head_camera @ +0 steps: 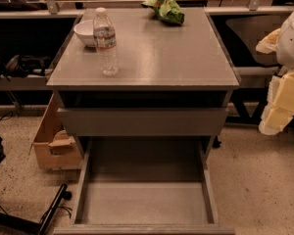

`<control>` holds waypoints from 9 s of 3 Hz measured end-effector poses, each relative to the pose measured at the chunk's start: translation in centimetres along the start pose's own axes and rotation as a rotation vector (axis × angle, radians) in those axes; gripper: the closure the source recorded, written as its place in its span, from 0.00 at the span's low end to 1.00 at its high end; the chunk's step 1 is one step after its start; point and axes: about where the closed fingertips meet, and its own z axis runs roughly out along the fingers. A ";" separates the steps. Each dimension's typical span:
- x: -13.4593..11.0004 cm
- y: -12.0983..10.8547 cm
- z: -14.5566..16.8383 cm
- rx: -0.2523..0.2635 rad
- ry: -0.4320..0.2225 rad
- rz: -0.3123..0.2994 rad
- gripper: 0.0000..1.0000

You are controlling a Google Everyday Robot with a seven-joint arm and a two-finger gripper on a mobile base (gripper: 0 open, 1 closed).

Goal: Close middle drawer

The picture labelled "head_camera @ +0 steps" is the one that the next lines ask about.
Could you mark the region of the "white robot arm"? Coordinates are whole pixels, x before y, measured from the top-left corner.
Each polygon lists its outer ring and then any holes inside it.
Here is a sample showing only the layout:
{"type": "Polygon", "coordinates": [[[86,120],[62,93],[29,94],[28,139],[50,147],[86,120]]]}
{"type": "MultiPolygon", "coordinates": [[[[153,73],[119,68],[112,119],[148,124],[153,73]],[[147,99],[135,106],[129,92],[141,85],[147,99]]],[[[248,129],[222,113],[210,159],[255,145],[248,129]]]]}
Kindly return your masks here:
{"type": "Polygon", "coordinates": [[[281,69],[269,83],[267,105],[259,131],[275,135],[294,117],[294,11],[282,26],[264,37],[256,46],[261,53],[274,52],[281,69]]]}

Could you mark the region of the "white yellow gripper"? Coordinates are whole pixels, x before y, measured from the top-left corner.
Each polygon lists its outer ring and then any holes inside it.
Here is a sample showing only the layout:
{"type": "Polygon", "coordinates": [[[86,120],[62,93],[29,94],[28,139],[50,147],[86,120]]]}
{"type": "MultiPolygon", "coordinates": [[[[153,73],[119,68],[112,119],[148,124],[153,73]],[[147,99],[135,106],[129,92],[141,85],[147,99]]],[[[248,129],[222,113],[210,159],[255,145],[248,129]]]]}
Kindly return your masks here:
{"type": "Polygon", "coordinates": [[[275,75],[271,79],[267,100],[259,131],[265,135],[275,135],[294,117],[294,70],[283,77],[275,75]]]}

